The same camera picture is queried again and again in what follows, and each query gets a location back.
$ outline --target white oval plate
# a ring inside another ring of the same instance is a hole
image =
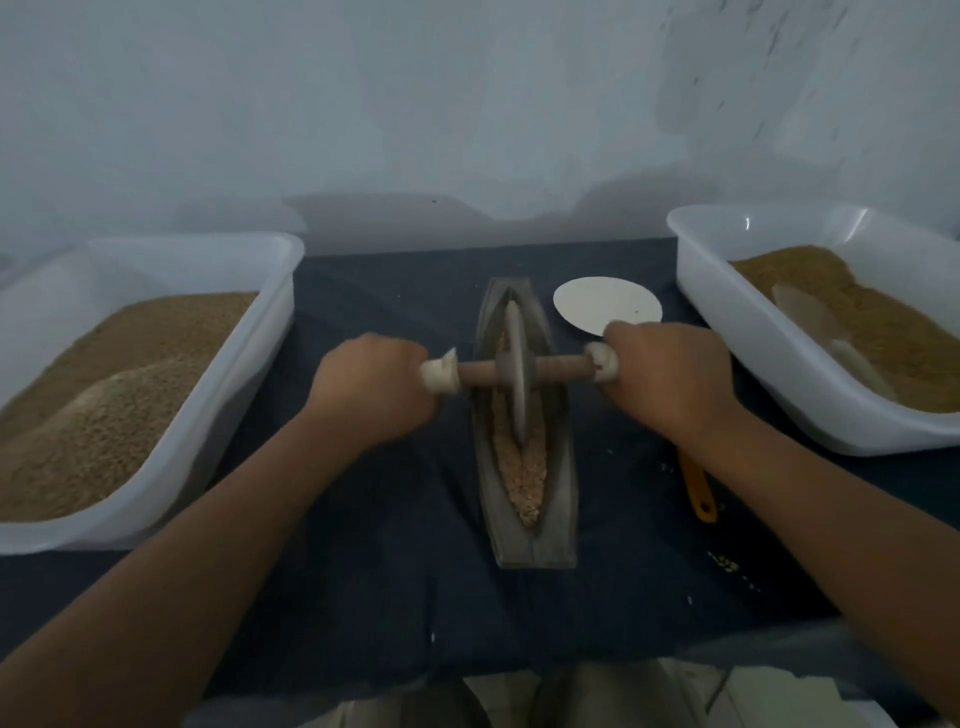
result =
[[[663,318],[663,306],[653,293],[606,276],[568,280],[553,292],[553,304],[570,324],[594,336],[603,336],[611,321],[645,324]]]

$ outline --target table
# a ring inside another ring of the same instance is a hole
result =
[[[307,258],[297,312],[221,463],[222,477],[302,405],[325,352],[367,330],[472,350],[489,278],[529,276],[561,352],[587,336],[553,290],[617,276],[654,291],[664,319],[702,323],[676,287],[676,241]],[[756,381],[741,400],[805,444]],[[642,659],[763,627],[834,615],[777,539],[719,484],[698,522],[676,455],[588,384],[570,387],[580,476],[580,564],[500,570],[480,503],[466,399],[408,439],[368,453],[315,504],[221,663],[208,695],[387,687],[577,659]],[[960,449],[869,460],[830,456],[960,526]],[[122,554],[0,558],[0,654],[9,653]],[[740,569],[728,573],[715,557]]]

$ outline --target white wall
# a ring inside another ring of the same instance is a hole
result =
[[[954,233],[958,23],[952,0],[11,0],[0,267],[127,232],[659,235],[672,206],[785,195]]]

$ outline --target forearm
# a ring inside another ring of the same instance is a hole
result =
[[[960,717],[960,532],[843,471],[745,410],[691,444],[869,644]]]
[[[360,451],[301,415],[0,665],[10,724],[179,725],[316,496]]]

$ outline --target brown powder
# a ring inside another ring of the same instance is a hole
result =
[[[255,293],[135,303],[0,411],[0,521],[103,500],[139,470]]]
[[[924,412],[960,411],[960,339],[920,311],[859,285],[833,251],[785,248],[731,265],[771,301],[779,283],[823,303],[901,404]]]
[[[506,350],[506,339],[500,337],[499,351]],[[503,478],[507,496],[516,514],[527,528],[540,518],[543,505],[543,483],[546,480],[546,420],[540,392],[532,392],[527,409],[527,444],[520,448],[514,439],[514,424],[507,395],[494,390],[493,451]]]

